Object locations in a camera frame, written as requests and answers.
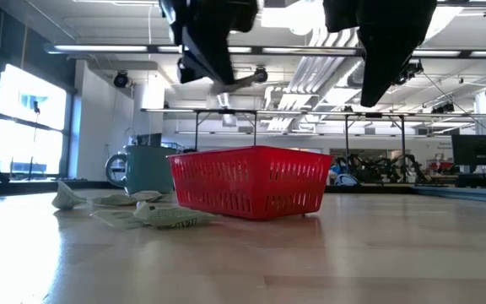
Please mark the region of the long ceiling light rail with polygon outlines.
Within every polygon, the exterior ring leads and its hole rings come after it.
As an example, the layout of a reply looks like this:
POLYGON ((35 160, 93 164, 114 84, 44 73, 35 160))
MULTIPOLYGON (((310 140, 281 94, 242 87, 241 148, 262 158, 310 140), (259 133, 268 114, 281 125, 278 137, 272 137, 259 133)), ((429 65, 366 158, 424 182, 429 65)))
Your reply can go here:
MULTIPOLYGON (((49 54, 179 54, 180 46, 168 45, 54 45, 47 44, 49 54)), ((357 57, 364 50, 347 46, 229 46, 231 55, 248 56, 302 56, 302 57, 357 57)), ((414 58, 421 59, 479 59, 486 60, 486 50, 418 48, 414 58)))

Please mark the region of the green white sweetener packet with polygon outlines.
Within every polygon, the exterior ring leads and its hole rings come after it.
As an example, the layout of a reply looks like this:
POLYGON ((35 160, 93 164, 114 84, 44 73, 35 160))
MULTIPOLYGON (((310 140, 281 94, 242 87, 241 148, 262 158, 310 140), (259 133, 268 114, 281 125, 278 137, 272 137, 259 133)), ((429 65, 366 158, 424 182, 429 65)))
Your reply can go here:
POLYGON ((87 199, 79 197, 66 183, 57 182, 57 195, 51 202, 53 207, 60 210, 70 210, 86 203, 87 199))
POLYGON ((209 213, 182 208, 157 208, 145 202, 138 202, 132 214, 144 224, 158 229, 205 225, 214 219, 214 215, 209 213))
POLYGON ((92 198, 90 202, 94 205, 104 206, 132 206, 137 200, 126 194, 112 194, 106 197, 92 198))
POLYGON ((137 202, 144 201, 147 203, 156 202, 163 197, 164 194, 158 191, 141 191, 131 195, 131 198, 135 199, 137 202))

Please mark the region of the black aluminium table frame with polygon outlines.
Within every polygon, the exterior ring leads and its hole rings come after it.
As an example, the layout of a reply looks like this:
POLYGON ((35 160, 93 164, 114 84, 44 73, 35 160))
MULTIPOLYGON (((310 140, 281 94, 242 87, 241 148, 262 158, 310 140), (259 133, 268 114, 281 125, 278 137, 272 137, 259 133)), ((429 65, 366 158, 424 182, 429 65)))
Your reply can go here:
MULTIPOLYGON (((0 183, 0 196, 49 193, 57 190, 54 181, 9 182, 0 183)), ((486 202, 486 188, 456 188, 427 186, 326 186, 325 193, 341 194, 401 194, 422 195, 430 197, 454 198, 486 202)))

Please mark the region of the white ceiling pipes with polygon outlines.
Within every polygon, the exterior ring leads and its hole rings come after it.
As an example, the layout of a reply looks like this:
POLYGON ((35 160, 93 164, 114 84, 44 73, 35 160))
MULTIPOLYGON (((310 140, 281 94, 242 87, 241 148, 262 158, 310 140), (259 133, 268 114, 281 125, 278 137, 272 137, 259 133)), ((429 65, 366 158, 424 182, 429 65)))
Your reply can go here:
POLYGON ((320 118, 306 113, 326 105, 325 94, 332 87, 328 82, 338 78, 336 70, 345 61, 344 57, 303 57, 287 86, 266 89, 265 108, 280 112, 267 129, 287 131, 317 124, 320 118), (290 111, 305 115, 293 118, 288 115, 290 111))

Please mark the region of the large room window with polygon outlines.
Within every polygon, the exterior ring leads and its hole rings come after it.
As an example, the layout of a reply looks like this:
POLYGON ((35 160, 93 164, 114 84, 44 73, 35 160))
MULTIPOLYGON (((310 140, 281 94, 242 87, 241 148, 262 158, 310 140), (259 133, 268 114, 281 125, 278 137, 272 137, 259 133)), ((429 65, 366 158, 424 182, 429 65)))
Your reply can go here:
POLYGON ((0 74, 0 171, 28 178, 35 113, 40 116, 32 178, 62 173, 69 94, 8 64, 0 74))

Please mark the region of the black background frame stand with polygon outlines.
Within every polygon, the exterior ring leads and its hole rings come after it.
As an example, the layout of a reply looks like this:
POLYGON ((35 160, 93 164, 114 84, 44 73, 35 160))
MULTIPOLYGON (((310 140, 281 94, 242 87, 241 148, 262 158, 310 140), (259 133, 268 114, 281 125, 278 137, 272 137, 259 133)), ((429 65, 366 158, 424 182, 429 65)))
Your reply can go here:
POLYGON ((253 145, 257 144, 257 118, 258 118, 257 110, 219 108, 219 109, 194 109, 192 110, 192 112, 195 114, 194 149, 196 150, 198 148, 199 125, 202 123, 202 121, 199 118, 201 113, 207 113, 208 115, 212 113, 216 113, 219 115, 235 115, 235 114, 253 115, 254 120, 250 121, 251 125, 253 126, 253 145))

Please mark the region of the black background robot station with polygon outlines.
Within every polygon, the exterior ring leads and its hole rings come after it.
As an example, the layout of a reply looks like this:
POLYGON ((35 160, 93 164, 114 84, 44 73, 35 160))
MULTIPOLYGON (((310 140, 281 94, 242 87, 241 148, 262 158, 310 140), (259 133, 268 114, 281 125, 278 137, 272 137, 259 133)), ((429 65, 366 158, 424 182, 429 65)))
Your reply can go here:
POLYGON ((338 174, 351 174, 362 183, 426 183, 429 178, 413 155, 363 160, 356 154, 337 157, 333 167, 338 174))

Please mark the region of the black computer monitor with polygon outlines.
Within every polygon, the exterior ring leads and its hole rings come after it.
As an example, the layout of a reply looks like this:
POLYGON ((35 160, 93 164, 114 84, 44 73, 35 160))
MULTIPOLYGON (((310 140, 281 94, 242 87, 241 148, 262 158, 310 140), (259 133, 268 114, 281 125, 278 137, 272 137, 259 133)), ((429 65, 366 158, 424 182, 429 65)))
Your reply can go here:
POLYGON ((451 136, 456 166, 486 166, 486 135, 451 136))

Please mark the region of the red plastic slotted basket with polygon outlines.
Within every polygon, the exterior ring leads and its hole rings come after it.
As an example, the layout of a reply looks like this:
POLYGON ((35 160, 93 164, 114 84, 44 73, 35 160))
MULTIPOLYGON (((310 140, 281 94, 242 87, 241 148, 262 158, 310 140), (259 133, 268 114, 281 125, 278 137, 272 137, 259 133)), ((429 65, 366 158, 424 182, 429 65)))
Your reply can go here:
POLYGON ((249 146, 172 155, 168 161, 181 207, 270 220, 320 209, 332 157, 249 146))

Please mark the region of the teal enamel mug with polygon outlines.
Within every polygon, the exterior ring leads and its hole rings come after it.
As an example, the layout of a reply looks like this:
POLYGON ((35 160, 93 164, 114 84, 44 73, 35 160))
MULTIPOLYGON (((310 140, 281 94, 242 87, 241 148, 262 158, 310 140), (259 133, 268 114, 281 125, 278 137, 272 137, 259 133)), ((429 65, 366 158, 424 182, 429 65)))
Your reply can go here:
POLYGON ((176 155, 175 149, 145 145, 128 145, 123 149, 121 154, 111 156, 105 163, 105 177, 110 184, 124 188, 128 194, 174 191, 168 157, 176 155), (111 175, 111 165, 116 160, 124 163, 124 179, 116 180, 111 175))

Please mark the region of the black tripod stand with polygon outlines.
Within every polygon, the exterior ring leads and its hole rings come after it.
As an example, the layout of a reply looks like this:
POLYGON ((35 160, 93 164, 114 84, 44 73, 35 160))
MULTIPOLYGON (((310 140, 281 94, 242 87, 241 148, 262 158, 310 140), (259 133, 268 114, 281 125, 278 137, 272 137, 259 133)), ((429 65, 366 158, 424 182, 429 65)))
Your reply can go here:
POLYGON ((33 132, 33 141, 32 141, 32 148, 31 148, 31 156, 30 156, 30 164, 29 164, 29 170, 28 170, 28 178, 27 181, 30 181, 32 178, 32 173, 33 173, 33 162, 34 162, 34 154, 35 154, 35 141, 36 141, 36 134, 37 134, 37 128, 38 128, 38 119, 41 114, 41 110, 39 108, 39 103, 35 100, 33 102, 33 111, 35 113, 35 124, 34 124, 34 132, 33 132))

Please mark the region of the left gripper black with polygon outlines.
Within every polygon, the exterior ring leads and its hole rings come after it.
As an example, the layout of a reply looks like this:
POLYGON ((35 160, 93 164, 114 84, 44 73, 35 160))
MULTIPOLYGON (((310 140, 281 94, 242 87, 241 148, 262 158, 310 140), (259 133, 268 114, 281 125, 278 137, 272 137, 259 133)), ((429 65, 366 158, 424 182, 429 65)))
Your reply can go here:
POLYGON ((159 7, 170 29, 182 31, 181 82, 234 84, 227 37, 252 29, 257 0, 159 0, 159 7))

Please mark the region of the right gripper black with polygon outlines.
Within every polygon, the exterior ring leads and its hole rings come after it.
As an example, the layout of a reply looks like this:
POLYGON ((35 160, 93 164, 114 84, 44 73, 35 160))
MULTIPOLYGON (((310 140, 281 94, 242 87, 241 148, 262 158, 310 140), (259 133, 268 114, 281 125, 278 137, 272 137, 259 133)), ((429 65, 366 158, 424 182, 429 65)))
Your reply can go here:
POLYGON ((359 27, 364 48, 360 105, 375 106, 422 43, 437 0, 323 0, 329 32, 359 27))

